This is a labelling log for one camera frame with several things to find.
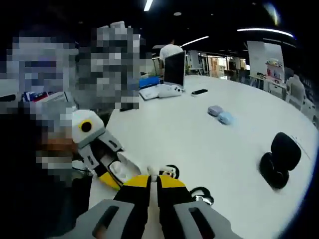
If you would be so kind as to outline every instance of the ceiling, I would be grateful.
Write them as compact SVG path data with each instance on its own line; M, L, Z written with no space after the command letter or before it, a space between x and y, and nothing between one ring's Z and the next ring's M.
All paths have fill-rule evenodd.
M10 11L10 21L1 14L2 23L10 33L5 38L6 45L10 38L21 28L35 23L50 24L67 34L74 41L90 39L92 28L109 25L116 21L125 21L126 26L134 28L146 40L146 51L153 51L154 45L167 44L175 37L176 44L209 36L209 38L185 46L203 52L239 55L248 58L247 40L274 39L283 41L311 53L309 42L314 43L311 33L305 26L312 24L312 10L303 1L301 5L287 5L281 1L272 1L281 15L281 23L275 26L273 19L263 7L261 0L154 0L149 11L144 11L147 0L114 1L71 1L58 4L56 1L43 3L31 1L14 3L2 9ZM237 32L239 28L267 27L291 32L295 39L271 32ZM297 49L288 48L290 54Z

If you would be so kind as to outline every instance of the white game controller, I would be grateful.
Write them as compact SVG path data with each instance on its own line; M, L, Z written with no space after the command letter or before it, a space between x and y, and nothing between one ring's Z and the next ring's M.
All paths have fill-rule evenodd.
M176 85L159 85L159 98L181 96L182 89Z

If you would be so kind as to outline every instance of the white table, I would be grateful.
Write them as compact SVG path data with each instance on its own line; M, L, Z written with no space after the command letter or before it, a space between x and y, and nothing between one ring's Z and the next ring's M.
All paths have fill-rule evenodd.
M213 208L246 239L276 238L296 213L312 178L318 131L300 111L241 83L186 76L181 97L140 100L140 109L115 110L107 129L125 149L150 165L174 164L188 190L208 188ZM195 90L208 93L192 97ZM219 105L236 117L222 125L207 114ZM284 132L305 150L285 188L275 192L258 172L274 136ZM94 179L90 207L115 193Z

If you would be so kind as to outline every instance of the black phone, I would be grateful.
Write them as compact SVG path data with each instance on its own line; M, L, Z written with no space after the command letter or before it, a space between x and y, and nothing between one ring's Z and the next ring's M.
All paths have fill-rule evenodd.
M205 93L207 91L208 91L207 89L202 89L202 90L194 91L191 94L192 95L199 95L199 94Z

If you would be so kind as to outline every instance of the ceiling light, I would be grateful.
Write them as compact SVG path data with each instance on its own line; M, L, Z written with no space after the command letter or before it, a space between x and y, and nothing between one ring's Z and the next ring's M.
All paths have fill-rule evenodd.
M151 5L152 5L152 2L153 2L153 0L148 0L148 1L146 2L144 11L150 10L150 7L151 7Z
M267 28L244 28L244 29L237 29L237 31L270 31L270 32L280 33L280 34L287 35L294 38L294 36L290 33L274 30L274 29L267 29Z
M196 42L196 41L200 41L200 40L205 39L205 38L209 38L209 36L205 36L205 37L202 37L202 38L199 38L199 39L190 41L190 42L188 42L188 43L185 43L183 46L186 46L186 45L191 44L191 43Z

